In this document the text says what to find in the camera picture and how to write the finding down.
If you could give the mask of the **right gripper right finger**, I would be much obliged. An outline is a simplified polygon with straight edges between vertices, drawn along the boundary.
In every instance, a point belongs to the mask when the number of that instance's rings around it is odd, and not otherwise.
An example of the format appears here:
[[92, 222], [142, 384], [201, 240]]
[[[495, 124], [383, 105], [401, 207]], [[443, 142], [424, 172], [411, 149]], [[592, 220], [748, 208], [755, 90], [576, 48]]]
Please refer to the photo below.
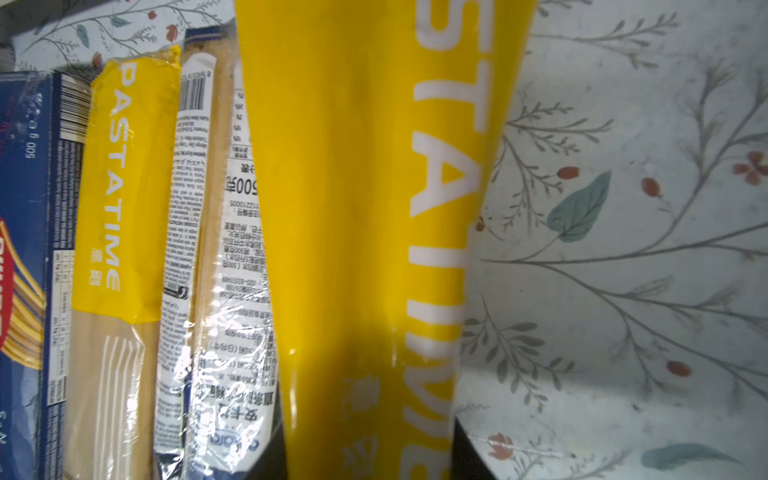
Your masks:
[[495, 480], [487, 464], [473, 446], [460, 423], [454, 420], [454, 437], [451, 454], [452, 480]]

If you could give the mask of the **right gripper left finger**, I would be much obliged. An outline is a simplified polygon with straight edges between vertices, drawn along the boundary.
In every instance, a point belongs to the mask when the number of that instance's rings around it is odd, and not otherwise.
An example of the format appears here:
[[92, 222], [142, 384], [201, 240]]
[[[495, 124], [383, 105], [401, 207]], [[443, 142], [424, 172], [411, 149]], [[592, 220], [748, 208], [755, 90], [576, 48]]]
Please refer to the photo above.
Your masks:
[[272, 435], [261, 456], [245, 476], [246, 480], [287, 480], [287, 455], [283, 419], [278, 415]]

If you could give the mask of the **dark blue clear spaghetti bag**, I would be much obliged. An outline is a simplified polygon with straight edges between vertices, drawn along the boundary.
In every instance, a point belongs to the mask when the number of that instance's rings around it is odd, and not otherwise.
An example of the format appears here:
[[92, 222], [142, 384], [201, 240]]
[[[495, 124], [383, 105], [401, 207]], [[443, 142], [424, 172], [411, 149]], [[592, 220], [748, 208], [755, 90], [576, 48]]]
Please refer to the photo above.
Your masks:
[[154, 475], [244, 479], [271, 440], [278, 379], [235, 26], [188, 31], [181, 63]]

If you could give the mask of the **yellow Pastatime bag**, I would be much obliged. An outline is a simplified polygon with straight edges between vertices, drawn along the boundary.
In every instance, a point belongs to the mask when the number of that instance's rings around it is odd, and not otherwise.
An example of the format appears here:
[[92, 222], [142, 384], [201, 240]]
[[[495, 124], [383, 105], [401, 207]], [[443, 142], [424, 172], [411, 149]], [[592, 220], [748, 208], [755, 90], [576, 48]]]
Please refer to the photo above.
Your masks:
[[91, 85], [74, 252], [67, 479], [149, 479], [181, 50]]
[[292, 479], [447, 479], [532, 1], [235, 5]]

